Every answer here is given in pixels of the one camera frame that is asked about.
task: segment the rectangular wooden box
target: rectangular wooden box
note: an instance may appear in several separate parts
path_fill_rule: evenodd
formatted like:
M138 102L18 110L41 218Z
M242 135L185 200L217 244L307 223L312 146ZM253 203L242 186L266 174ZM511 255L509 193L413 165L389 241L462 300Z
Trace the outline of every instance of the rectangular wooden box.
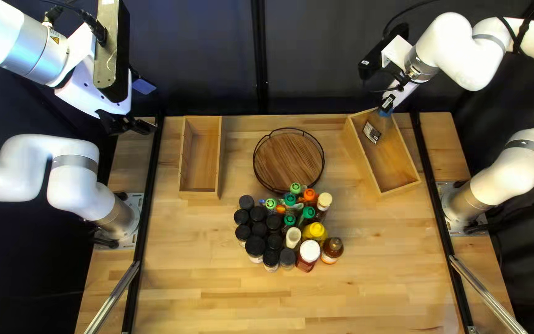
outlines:
M179 161L179 197L219 199L219 173L224 139L222 117L183 117Z
M408 190L421 180L394 118L393 126L377 144L362 132L376 109L347 116L342 136L362 178L371 179L377 194L386 196Z

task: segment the black cap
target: black cap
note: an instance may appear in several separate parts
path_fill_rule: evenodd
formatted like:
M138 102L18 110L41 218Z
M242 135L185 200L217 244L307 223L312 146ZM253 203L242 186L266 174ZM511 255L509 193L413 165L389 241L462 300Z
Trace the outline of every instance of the black cap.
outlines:
M267 238L267 247L272 250L280 250L283 244L284 240L275 233L273 233L269 236L269 238Z
M255 206L250 210L250 218L254 222L262 222L267 218L267 209L264 206Z
M234 222L237 225L246 224L248 222L248 211L245 209L238 209L234 212Z
M263 238L267 234L267 225L265 223L255 223L253 225L253 235Z
M281 261L281 264L291 266L292 264L296 263L296 254L293 250L289 248L284 248L281 250L279 259Z
M274 250L266 250L263 254L263 263L266 266L273 267L279 263L279 252Z
M281 228L282 217L279 215L271 215L267 217L267 227L272 230L279 230Z
M256 235L251 235L246 240L246 245L244 249L249 255L259 256L265 252L265 241L262 238L257 237Z
M249 210L255 206L255 200L251 195L243 195L238 200L238 205L241 209Z
M236 233L236 239L241 241L247 240L248 237L250 237L250 227L247 225L239 225L234 233Z

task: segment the black wire rim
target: black wire rim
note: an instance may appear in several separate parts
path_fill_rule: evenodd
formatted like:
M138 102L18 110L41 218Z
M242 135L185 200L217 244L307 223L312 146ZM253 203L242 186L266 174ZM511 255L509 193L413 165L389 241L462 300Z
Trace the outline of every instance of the black wire rim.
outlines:
M276 133L277 131L284 131L284 130L292 130L292 131L285 131L284 133L295 133L296 131L300 132L302 137L305 137L307 138L308 140L312 141L313 144L315 144L315 146L319 149L319 152L320 152L320 160L321 160L321 166L320 166L320 172L319 172L319 176L316 177L316 179L307 185L307 187L309 188L313 188L315 186L315 184L317 182L319 182L320 180L320 177L321 175L323 175L323 171L324 171L324 150L323 150L323 146L320 144L320 142L315 138L314 135L311 135L310 133L304 131L304 130L301 130L301 129L298 129L298 128L290 128L290 127L286 127L286 128L278 128L278 129L275 129L273 131L271 131L269 134L266 134L263 136L263 138L261 138L259 140L259 142L257 143L257 145L255 146L255 151L253 152L253 171L255 173L255 177L257 178L257 180L259 181L259 183L261 183L261 185L263 187L265 187L267 190L271 191L272 193L276 193L276 194L285 194L285 193L289 193L290 190L289 189L278 189L278 188L275 188L274 186L271 186L270 184L268 184L265 180L263 180L260 176L259 176L259 173L257 172L257 168L255 166L255 160L256 160L256 156L257 156L257 151L259 150L259 148L267 141L269 140L271 137L275 136L275 135L279 135L279 134L284 134L284 133Z

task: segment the green cap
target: green cap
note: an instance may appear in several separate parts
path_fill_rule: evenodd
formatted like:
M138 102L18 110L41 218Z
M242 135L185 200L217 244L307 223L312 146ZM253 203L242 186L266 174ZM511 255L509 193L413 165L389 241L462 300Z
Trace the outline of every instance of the green cap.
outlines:
M292 215L286 215L284 217L284 223L286 223L286 225L288 226L293 226L294 224L296 224L296 217Z
M296 204L296 196L294 196L293 194L287 193L284 196L284 202L287 206L292 206Z
M301 190L302 190L302 186L298 182L294 182L290 186L290 193L294 195L300 194Z
M315 214L315 208L311 206L307 206L306 208L304 208L304 210L302 210L302 216L304 216L304 218L312 218L315 216Z
M267 209L273 210L277 206L277 201L275 199L267 199L265 200L265 207Z

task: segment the black backdrop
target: black backdrop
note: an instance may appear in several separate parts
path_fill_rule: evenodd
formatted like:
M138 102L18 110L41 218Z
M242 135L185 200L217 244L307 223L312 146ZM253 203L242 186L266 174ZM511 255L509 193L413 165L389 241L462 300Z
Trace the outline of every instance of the black backdrop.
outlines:
M36 0L8 2L35 19L49 7ZM95 3L76 4L93 13ZM362 85L357 61L379 41L386 21L414 3L267 1L270 112L347 112L375 106L379 95L367 90L388 83ZM529 3L445 0L397 22L410 24L409 41L414 43L442 12L459 12L474 24L496 14L518 17ZM256 113L250 1L125 4L132 20L130 61L158 86L169 113ZM56 29L69 36L78 26L67 12ZM512 133L534 127L534 61L507 55L490 85L475 93L439 74L398 109L411 108L453 113L475 173L492 163ZM50 89L0 69L0 147L19 133L91 140L103 155L112 156L112 142L92 118L53 97ZM100 170L108 173L108 165ZM496 245L517 317L534 333L534 207L520 210L531 203L534 190L509 201L493 222L511 226L494 233ZM73 332L91 253L88 232L74 215L51 208L44 193L28 203L0 203L0 333Z

